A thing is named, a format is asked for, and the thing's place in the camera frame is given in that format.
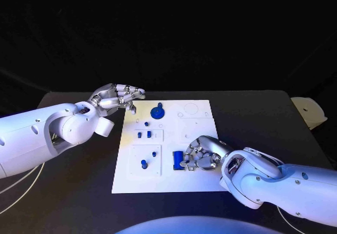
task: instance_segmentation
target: white panel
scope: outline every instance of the white panel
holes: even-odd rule
[[[129,151],[129,179],[137,179],[137,177],[158,177],[161,175],[161,146],[132,145]],[[141,167],[141,160],[147,162],[147,169]]]
[[[153,119],[150,111],[157,107],[158,102],[163,104],[165,115],[161,119]],[[210,172],[199,168],[194,171],[173,170],[171,152],[186,151],[190,142],[200,135],[217,138],[209,100],[137,100],[134,105],[137,106],[137,114],[132,115],[127,111],[124,117],[112,193],[225,191],[225,188],[219,185],[220,167]],[[196,121],[200,125],[197,128],[193,127]],[[160,142],[147,139],[147,131],[157,132],[158,130],[163,132],[163,141]],[[138,131],[144,131],[141,140],[137,136]],[[190,134],[190,139],[181,142],[180,136],[186,132]],[[129,157],[134,145],[161,146],[161,176],[129,175],[129,167],[132,168]],[[144,172],[140,158],[135,160],[134,167],[140,172]]]

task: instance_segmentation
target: black table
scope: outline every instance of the black table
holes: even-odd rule
[[[86,100],[91,93],[47,93],[39,107]],[[331,169],[301,115],[284,91],[148,92],[147,100],[207,99],[219,139],[235,149],[252,147],[284,162]],[[108,119],[109,137],[91,140],[46,162],[40,178],[20,202],[0,215],[0,233],[114,233],[170,216],[226,217],[297,233],[265,203],[245,207],[229,192],[111,194],[119,137],[121,109]],[[20,197],[33,175],[0,195],[0,210]],[[21,176],[0,180],[0,190]],[[335,233],[337,228],[292,217],[305,233]]]

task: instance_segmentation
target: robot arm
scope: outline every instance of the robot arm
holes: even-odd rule
[[[181,161],[184,167],[222,165],[220,185],[245,206],[258,209],[271,202],[295,217],[337,227],[337,171],[284,164],[252,148],[233,151],[209,136],[193,141],[186,154],[199,159]]]
[[[106,137],[114,123],[104,117],[119,107],[135,114],[135,98],[144,98],[144,89],[108,84],[96,89],[88,101],[0,118],[0,178],[56,157],[86,142],[93,132]]]

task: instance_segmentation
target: blue knob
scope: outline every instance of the blue knob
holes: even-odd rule
[[[141,168],[142,168],[142,169],[147,169],[147,163],[145,163],[145,160],[141,160]]]
[[[161,119],[164,117],[165,112],[164,112],[164,109],[163,109],[161,102],[158,103],[158,106],[151,109],[150,114],[151,114],[151,117],[154,119]]]

